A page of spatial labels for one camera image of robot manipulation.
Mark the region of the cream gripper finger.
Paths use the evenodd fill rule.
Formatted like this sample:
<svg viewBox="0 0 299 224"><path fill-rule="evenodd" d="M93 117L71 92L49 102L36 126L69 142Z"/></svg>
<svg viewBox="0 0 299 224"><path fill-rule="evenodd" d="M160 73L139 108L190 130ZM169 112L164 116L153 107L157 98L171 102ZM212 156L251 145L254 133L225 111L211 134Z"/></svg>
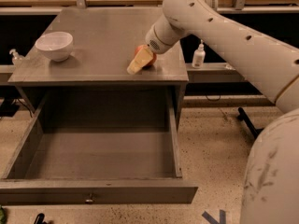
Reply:
<svg viewBox="0 0 299 224"><path fill-rule="evenodd" d="M135 57L131 60L127 67L127 72L131 75L138 73L143 67L145 67L153 58L153 52L150 48L144 48L140 50Z"/></svg>

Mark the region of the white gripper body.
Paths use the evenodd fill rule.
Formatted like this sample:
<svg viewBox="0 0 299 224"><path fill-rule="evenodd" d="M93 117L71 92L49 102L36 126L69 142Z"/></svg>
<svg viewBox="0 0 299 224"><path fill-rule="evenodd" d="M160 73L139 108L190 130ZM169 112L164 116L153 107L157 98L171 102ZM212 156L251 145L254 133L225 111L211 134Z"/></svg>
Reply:
<svg viewBox="0 0 299 224"><path fill-rule="evenodd" d="M185 31L172 25L167 18L162 15L150 27L146 34L145 41L153 53L164 54L186 35Z"/></svg>

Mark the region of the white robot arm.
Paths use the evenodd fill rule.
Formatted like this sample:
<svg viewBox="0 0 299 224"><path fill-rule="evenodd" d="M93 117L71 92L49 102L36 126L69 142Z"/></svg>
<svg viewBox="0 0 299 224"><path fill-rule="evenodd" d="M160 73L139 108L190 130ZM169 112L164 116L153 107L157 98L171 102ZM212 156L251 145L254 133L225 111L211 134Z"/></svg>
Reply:
<svg viewBox="0 0 299 224"><path fill-rule="evenodd" d="M249 154L240 224L299 224L299 49L220 15L215 0L163 0L163 14L127 70L195 35L249 81L282 115Z"/></svg>

